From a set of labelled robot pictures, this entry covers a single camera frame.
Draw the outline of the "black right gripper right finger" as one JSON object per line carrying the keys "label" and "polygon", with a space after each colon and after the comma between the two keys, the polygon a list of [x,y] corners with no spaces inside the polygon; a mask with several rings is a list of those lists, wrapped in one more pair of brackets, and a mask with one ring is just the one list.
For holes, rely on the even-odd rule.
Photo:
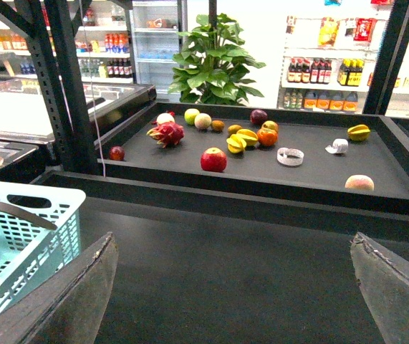
{"label": "black right gripper right finger", "polygon": [[385,343],[409,343],[409,261],[361,232],[350,255],[364,301]]}

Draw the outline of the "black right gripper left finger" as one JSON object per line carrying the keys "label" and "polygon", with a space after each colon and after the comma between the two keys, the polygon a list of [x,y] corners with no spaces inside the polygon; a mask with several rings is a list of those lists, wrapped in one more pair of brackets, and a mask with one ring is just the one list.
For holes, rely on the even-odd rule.
{"label": "black right gripper left finger", "polygon": [[0,314],[0,343],[93,343],[112,293],[118,248],[108,232]]}

